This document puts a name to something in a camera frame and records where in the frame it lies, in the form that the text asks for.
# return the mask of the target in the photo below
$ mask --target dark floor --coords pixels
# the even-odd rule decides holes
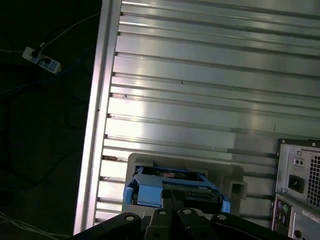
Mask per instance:
[[[54,29],[62,27],[49,40],[98,13],[101,1],[11,2],[0,3],[0,211],[46,232],[71,235],[99,16],[45,49],[63,70],[74,66],[49,81],[53,75],[21,53],[1,50],[35,49]],[[50,238],[0,219],[0,239]]]

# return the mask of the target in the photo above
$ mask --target cable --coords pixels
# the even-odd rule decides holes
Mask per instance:
[[[82,5],[82,0],[77,0],[76,1],[76,8],[75,8],[75,11],[74,11],[74,14],[73,14],[73,19],[71,21],[70,24],[68,25],[65,25],[65,26],[60,26],[60,27],[57,27],[55,29],[53,29],[51,32],[49,32],[49,34],[45,37],[44,39],[44,43],[47,43],[50,41],[51,39],[51,36],[54,35],[56,32],[60,31],[60,30],[64,30],[64,29],[67,29],[67,28],[70,28],[70,26],[72,26],[74,23],[76,23],[78,21],[78,16],[79,16],[79,10],[80,10],[80,7]]]
[[[89,20],[89,19],[92,19],[94,18],[95,16],[99,15],[100,12],[94,14],[94,15],[91,15],[91,16],[88,16],[78,22],[76,22],[75,24],[71,25],[70,27],[68,27],[66,30],[64,30],[62,33],[60,33],[58,36],[56,36],[54,39],[52,39],[51,41],[47,42],[44,44],[44,46],[40,49],[40,53],[42,53],[42,51],[50,44],[52,44],[55,40],[57,40],[58,38],[60,38],[62,35],[64,35],[66,32],[68,32],[70,29],[72,29],[73,27],[77,26],[78,24],[86,21],[86,20]],[[12,53],[12,54],[22,54],[24,51],[14,51],[14,50],[7,50],[7,49],[0,49],[0,52],[4,52],[4,53]]]
[[[92,47],[90,48],[87,48],[84,52],[87,52],[89,50],[91,50]],[[30,82],[30,83],[26,83],[26,84],[22,84],[22,85],[19,85],[19,86],[15,86],[13,88],[10,88],[8,90],[5,90],[3,92],[0,93],[0,97],[4,94],[8,94],[10,92],[13,92],[13,91],[16,91],[16,90],[20,90],[20,89],[23,89],[23,88],[26,88],[26,87],[29,87],[29,86],[32,86],[32,85],[35,85],[35,84],[44,84],[44,83],[49,83],[49,82],[52,82],[56,79],[58,79],[59,77],[67,74],[68,72],[70,72],[71,70],[73,70],[76,66],[78,66],[79,64],[81,64],[81,61],[82,61],[82,57],[80,59],[78,59],[73,65],[71,65],[70,67],[68,67],[66,70],[52,76],[52,77],[49,77],[45,80],[40,80],[40,81],[35,81],[35,82]]]
[[[69,158],[70,156],[74,155],[74,154],[77,154],[77,153],[82,153],[82,149],[79,149],[79,150],[75,150],[75,151],[72,151],[66,155],[63,155],[62,157],[60,157],[56,162],[55,164],[52,166],[52,168],[46,173],[46,175],[44,175],[36,184],[34,184],[33,186],[31,187],[26,187],[26,188],[21,188],[21,187],[12,187],[12,186],[2,186],[0,185],[0,188],[5,188],[5,189],[9,189],[9,190],[30,190],[32,188],[35,188],[39,185],[41,185],[42,183],[45,183],[46,180],[48,178],[50,178],[51,174],[56,170],[56,168],[61,164],[63,163],[64,160],[66,160],[67,158]]]
[[[15,58],[15,44],[14,41],[4,32],[1,32],[0,37],[4,37],[10,46],[10,50],[4,50],[7,53],[11,53],[11,59],[13,60]]]
[[[69,235],[66,235],[66,234],[45,232],[45,231],[41,230],[40,228],[35,227],[35,226],[31,225],[31,224],[25,223],[25,222],[23,222],[21,220],[11,219],[7,215],[5,215],[3,212],[0,212],[0,218],[3,219],[3,221],[0,222],[0,224],[5,223],[5,222],[9,222],[9,223],[15,225],[16,227],[18,227],[19,229],[23,229],[23,230],[26,230],[26,231],[29,231],[29,232],[32,232],[32,233],[43,235],[43,236],[46,236],[46,237],[54,239],[54,240],[59,240],[56,237],[64,237],[64,238],[69,238],[70,237]]]
[[[89,19],[92,19],[94,18],[95,16],[98,16],[100,14],[100,12],[96,13],[96,14],[93,14],[91,16],[88,16],[78,22],[76,22],[75,24],[73,24],[72,26],[70,26],[69,28],[67,28],[66,30],[64,30],[62,33],[60,33],[58,36],[56,36],[54,39],[52,39],[51,41],[45,43],[45,45],[43,46],[43,48],[40,50],[40,53],[50,44],[52,44],[55,40],[57,40],[58,38],[60,38],[63,34],[65,34],[66,32],[68,32],[70,29],[72,29],[73,27],[77,26],[78,24],[86,21],[86,20],[89,20]]]
[[[5,52],[5,53],[14,53],[14,54],[23,54],[24,51],[12,51],[12,50],[5,50],[5,49],[0,49],[0,52]]]
[[[17,0],[12,0],[12,2],[9,4],[9,6],[5,9],[0,10],[0,14],[5,13],[6,11],[10,10],[15,4]]]

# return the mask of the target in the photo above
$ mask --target power socket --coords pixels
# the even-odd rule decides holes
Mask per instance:
[[[22,57],[34,64],[37,64],[39,67],[49,71],[50,73],[57,74],[58,72],[61,72],[61,63],[58,61],[53,60],[52,58],[43,55],[42,53],[39,53],[37,57],[33,57],[32,53],[35,50],[31,47],[26,47]]]

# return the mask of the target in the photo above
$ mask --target slotted aluminum panel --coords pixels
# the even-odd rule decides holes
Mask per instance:
[[[74,232],[121,212],[131,153],[242,166],[269,226],[278,138],[319,137],[317,6],[104,0]]]

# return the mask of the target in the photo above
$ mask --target port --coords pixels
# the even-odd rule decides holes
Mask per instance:
[[[33,50],[30,47],[26,47],[22,57],[36,65],[38,65],[40,68],[43,68],[53,74],[57,74],[61,71],[61,63],[53,60],[52,58],[43,55],[35,50]]]
[[[295,165],[295,166],[297,166],[297,167],[300,167],[300,168],[303,168],[304,165],[305,165],[305,161],[304,161],[304,159],[302,159],[302,158],[295,157],[295,158],[294,158],[293,165]]]

